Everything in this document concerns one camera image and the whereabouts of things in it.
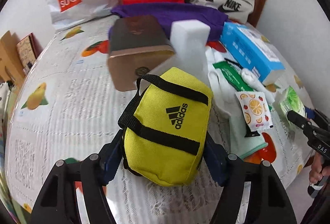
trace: white sponge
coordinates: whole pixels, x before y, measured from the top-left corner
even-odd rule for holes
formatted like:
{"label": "white sponge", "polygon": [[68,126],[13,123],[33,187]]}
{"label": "white sponge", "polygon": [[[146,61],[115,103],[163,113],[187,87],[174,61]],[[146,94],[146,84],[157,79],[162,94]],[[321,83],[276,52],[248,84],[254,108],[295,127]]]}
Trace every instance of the white sponge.
{"label": "white sponge", "polygon": [[205,55],[210,26],[198,20],[172,23],[170,42],[179,61],[179,68],[210,86]]}

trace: purple cloth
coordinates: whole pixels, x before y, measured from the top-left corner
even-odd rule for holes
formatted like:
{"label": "purple cloth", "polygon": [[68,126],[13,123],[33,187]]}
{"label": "purple cloth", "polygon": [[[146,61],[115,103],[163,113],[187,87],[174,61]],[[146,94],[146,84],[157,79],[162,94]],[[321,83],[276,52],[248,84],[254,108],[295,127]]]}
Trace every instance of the purple cloth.
{"label": "purple cloth", "polygon": [[157,18],[168,38],[171,35],[171,25],[175,21],[199,20],[211,27],[208,41],[219,40],[223,24],[228,21],[228,15],[217,9],[194,4],[155,2],[121,5],[111,11],[120,17],[153,15]]}

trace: bed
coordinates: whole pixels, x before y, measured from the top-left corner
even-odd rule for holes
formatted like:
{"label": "bed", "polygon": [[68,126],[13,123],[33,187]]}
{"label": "bed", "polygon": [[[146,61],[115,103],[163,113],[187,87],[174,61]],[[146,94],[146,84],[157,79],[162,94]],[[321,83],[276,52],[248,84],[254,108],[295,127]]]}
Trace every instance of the bed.
{"label": "bed", "polygon": [[[28,211],[57,160],[81,161],[99,152],[119,130],[118,118],[135,91],[115,90],[106,65],[107,54],[82,53],[108,40],[108,30],[117,18],[111,15],[56,34],[25,80],[7,135],[5,168],[11,196]],[[294,71],[276,48],[273,50],[286,66],[278,87],[291,85],[303,103],[313,107],[303,85],[296,83]],[[27,102],[31,95],[41,100],[34,109]],[[292,134],[276,112],[272,112],[272,118],[274,128],[268,133],[277,151],[273,166],[287,187],[305,165],[311,149],[303,134]],[[228,128],[227,120],[213,107],[209,133],[227,151]],[[245,189],[237,223],[245,219],[249,183]],[[136,177],[121,163],[106,188],[106,197],[118,224],[208,223],[221,192],[204,161],[191,185],[171,188]],[[82,223],[89,223],[80,190],[77,199]]]}

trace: blue box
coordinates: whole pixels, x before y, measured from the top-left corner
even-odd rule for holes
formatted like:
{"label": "blue box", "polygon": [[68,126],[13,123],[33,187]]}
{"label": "blue box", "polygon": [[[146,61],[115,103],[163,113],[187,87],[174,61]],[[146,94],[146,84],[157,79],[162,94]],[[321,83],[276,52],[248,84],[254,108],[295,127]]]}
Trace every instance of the blue box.
{"label": "blue box", "polygon": [[245,25],[225,22],[220,41],[237,62],[251,70],[264,85],[274,83],[285,71],[281,61],[267,46],[269,41]]}

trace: hand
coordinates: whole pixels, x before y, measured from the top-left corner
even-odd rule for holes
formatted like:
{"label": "hand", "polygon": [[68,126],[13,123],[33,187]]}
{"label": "hand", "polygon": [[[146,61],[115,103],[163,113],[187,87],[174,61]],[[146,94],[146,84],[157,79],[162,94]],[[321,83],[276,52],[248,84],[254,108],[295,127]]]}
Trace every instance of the hand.
{"label": "hand", "polygon": [[311,165],[310,171],[310,182],[317,183],[322,179],[325,175],[330,175],[330,166],[327,166],[323,169],[322,173],[322,163],[321,163],[321,155],[319,153],[315,153],[313,164]]}

